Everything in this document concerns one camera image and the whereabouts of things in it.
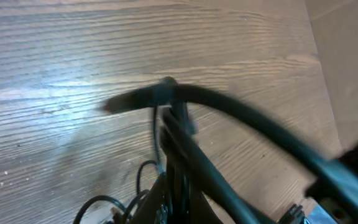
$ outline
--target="blurry black object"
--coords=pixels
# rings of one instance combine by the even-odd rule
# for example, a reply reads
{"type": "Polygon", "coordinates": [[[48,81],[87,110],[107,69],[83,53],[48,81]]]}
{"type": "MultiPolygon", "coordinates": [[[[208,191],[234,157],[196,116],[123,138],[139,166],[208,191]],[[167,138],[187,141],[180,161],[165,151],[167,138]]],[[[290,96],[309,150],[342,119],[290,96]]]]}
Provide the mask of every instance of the blurry black object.
{"type": "Polygon", "coordinates": [[[292,205],[291,208],[281,217],[278,224],[303,224],[306,220],[302,205],[292,205]]]}
{"type": "MultiPolygon", "coordinates": [[[[358,175],[358,145],[338,159],[356,175],[358,175]]],[[[318,179],[307,191],[338,223],[353,223],[354,212],[348,207],[345,198],[338,197],[333,190],[326,187],[323,180],[318,179]]]]}
{"type": "MultiPolygon", "coordinates": [[[[141,191],[128,208],[122,209],[123,215],[114,215],[116,223],[221,223],[203,194],[225,209],[236,223],[274,223],[233,191],[192,139],[195,126],[187,103],[222,111],[270,139],[316,175],[332,198],[341,199],[341,209],[349,214],[350,221],[358,223],[358,177],[339,160],[326,161],[312,147],[253,107],[212,90],[177,84],[170,77],[159,84],[115,96],[104,107],[111,113],[153,108],[152,134],[159,177],[150,191],[141,191]],[[162,105],[163,125],[158,131],[157,110],[162,105]],[[167,156],[165,170],[159,147],[167,156]],[[131,217],[135,205],[137,210],[131,217]]],[[[74,223],[79,223],[82,215],[77,214],[74,223]]]]}

